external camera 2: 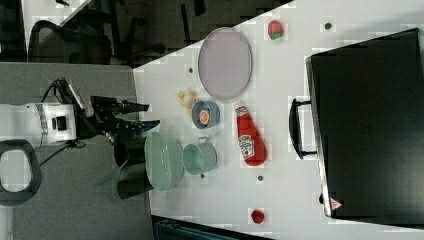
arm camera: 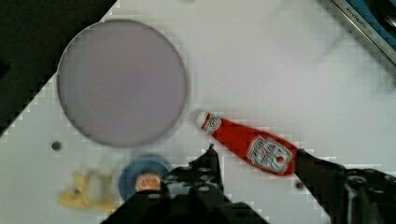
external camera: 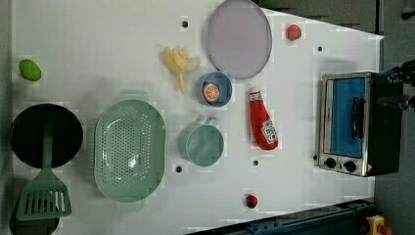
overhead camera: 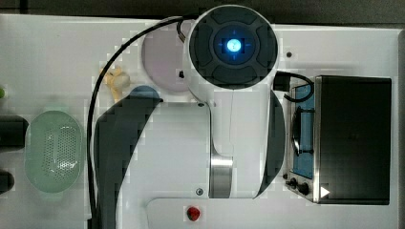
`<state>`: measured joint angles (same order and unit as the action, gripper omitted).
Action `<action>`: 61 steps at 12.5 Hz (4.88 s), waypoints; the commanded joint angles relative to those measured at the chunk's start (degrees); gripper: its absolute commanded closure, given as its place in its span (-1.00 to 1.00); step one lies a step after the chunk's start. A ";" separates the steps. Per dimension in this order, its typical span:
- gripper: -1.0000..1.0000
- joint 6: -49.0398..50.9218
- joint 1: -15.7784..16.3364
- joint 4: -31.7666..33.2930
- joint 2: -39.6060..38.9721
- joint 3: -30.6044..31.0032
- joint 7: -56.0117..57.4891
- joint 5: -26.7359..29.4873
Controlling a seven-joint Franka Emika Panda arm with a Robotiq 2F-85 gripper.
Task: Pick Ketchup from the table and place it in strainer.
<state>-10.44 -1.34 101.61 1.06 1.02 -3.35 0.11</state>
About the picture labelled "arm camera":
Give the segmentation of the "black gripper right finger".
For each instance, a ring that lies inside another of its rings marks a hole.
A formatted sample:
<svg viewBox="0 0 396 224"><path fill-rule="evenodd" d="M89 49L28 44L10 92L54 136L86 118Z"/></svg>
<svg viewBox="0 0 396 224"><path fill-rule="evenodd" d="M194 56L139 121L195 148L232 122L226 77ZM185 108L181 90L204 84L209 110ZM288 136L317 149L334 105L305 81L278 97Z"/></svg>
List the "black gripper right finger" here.
<svg viewBox="0 0 396 224"><path fill-rule="evenodd" d="M396 224L396 179L376 169L347 169L297 151L294 173L331 224Z"/></svg>

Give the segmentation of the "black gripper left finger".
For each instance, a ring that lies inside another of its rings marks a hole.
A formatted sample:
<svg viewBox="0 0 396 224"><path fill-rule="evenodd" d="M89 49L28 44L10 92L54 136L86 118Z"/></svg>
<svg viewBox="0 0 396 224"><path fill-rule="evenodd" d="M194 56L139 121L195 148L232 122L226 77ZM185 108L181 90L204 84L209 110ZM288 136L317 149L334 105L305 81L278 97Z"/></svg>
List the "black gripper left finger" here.
<svg viewBox="0 0 396 224"><path fill-rule="evenodd" d="M246 203L223 193L219 155L210 145L186 167L163 177L158 190L137 192L101 224L269 224Z"/></svg>

